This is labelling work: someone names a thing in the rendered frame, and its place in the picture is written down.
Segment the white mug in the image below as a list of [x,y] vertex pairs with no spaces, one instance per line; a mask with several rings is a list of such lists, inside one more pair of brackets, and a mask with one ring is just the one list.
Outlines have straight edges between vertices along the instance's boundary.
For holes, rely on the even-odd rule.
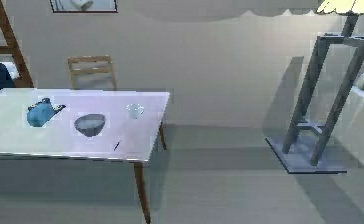
[[140,104],[129,104],[126,109],[130,119],[138,119],[144,113],[144,107]]

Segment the grey bowl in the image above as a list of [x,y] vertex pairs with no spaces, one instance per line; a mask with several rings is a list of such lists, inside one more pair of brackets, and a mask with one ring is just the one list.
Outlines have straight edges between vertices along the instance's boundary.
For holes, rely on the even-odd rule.
[[87,114],[74,121],[75,129],[86,137],[97,136],[106,123],[106,118],[102,114]]

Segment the light wooden chair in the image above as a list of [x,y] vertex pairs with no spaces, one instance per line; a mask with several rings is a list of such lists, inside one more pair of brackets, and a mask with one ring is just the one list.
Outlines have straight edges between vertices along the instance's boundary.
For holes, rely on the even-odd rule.
[[[88,68],[75,68],[75,64],[79,63],[97,63],[105,62],[104,66],[95,66]],[[117,82],[114,73],[114,67],[112,58],[110,55],[102,56],[72,56],[67,59],[68,69],[71,80],[71,87],[76,89],[76,78],[80,75],[97,75],[97,74],[108,74],[112,88],[114,91],[117,90]]]

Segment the blue kettle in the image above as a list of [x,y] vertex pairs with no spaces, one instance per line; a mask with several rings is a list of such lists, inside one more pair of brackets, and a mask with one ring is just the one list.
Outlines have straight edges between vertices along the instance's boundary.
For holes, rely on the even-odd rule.
[[32,127],[42,127],[64,108],[63,104],[53,106],[49,98],[43,98],[28,107],[26,120]]

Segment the white table with brown legs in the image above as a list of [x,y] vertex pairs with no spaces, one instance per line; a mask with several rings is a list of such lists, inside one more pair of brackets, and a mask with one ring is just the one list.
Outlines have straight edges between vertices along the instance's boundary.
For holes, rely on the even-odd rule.
[[[65,108],[42,127],[32,127],[26,120],[28,107],[45,97]],[[0,155],[129,162],[134,166],[144,218],[150,223],[143,170],[150,160],[169,97],[168,92],[3,89]],[[129,104],[140,104],[144,113],[130,119],[126,109]],[[86,137],[74,127],[74,121],[87,114],[106,118],[97,136]]]

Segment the brown wooden ladder shelf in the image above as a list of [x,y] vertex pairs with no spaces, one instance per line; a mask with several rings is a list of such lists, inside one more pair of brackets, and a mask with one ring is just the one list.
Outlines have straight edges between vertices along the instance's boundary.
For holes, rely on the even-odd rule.
[[11,54],[19,73],[19,77],[14,79],[14,84],[18,88],[33,88],[34,84],[30,72],[27,68],[2,0],[0,0],[0,30],[2,31],[6,42],[5,46],[0,46],[0,54]]

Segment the framed wall picture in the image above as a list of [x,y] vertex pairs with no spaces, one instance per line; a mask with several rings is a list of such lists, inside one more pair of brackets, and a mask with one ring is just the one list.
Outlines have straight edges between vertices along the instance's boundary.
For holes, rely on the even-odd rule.
[[117,0],[48,0],[54,13],[117,13]]

